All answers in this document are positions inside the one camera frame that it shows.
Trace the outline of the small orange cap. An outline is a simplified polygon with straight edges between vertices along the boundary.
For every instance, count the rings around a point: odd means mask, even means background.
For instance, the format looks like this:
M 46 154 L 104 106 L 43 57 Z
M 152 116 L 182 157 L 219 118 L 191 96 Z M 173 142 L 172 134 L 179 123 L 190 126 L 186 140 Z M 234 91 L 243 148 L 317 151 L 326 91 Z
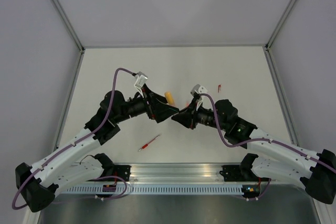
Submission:
M 175 106 L 175 101 L 174 101 L 174 98 L 173 98 L 171 92 L 168 92 L 168 91 L 165 92 L 164 96 L 165 96 L 165 98 L 166 98 L 166 100 L 167 100 L 167 103 L 168 103 L 169 105 L 171 105 L 171 106 Z

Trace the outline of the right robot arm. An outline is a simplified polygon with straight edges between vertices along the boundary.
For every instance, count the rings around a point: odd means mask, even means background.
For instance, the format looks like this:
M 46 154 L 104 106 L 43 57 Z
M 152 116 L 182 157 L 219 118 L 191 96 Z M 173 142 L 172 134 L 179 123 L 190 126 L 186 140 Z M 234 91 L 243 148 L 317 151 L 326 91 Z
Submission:
M 212 108 L 198 105 L 196 95 L 188 107 L 172 120 L 188 129 L 198 124 L 217 129 L 224 145 L 249 151 L 239 165 L 244 180 L 267 178 L 302 188 L 310 197 L 324 204 L 335 199 L 335 153 L 316 152 L 285 143 L 256 125 L 240 118 L 238 110 L 225 100 L 212 102 Z

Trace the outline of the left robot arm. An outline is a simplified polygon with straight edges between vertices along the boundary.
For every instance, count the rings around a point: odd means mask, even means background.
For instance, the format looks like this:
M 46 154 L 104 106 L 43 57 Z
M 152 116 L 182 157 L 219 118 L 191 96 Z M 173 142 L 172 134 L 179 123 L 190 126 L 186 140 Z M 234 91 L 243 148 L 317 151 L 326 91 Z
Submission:
M 122 92 L 112 89 L 100 102 L 96 114 L 69 143 L 31 165 L 21 163 L 15 168 L 18 191 L 12 208 L 20 209 L 16 200 L 22 196 L 25 207 L 31 212 L 39 212 L 69 187 L 96 178 L 110 180 L 114 175 L 114 164 L 106 154 L 95 155 L 97 163 L 93 165 L 75 162 L 118 134 L 121 122 L 146 114 L 150 120 L 161 123 L 178 112 L 167 96 L 153 92 L 146 84 L 140 85 L 134 97 L 128 100 Z

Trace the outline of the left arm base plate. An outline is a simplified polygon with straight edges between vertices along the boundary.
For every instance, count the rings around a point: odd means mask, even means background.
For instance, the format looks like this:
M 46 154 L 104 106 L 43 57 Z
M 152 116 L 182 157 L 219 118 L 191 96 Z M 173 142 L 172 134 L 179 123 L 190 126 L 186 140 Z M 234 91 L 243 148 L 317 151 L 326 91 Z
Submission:
M 108 168 L 104 171 L 105 176 L 118 176 L 124 179 L 126 182 L 129 181 L 131 175 L 131 166 L 130 165 L 116 165 Z

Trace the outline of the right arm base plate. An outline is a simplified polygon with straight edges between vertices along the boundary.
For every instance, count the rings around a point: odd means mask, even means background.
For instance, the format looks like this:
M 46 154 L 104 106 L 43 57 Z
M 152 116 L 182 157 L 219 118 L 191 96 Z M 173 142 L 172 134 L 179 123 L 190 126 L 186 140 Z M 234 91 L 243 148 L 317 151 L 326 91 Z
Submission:
M 257 177 L 251 168 L 242 167 L 240 165 L 223 165 L 219 174 L 224 178 L 225 182 L 267 182 L 267 177 Z

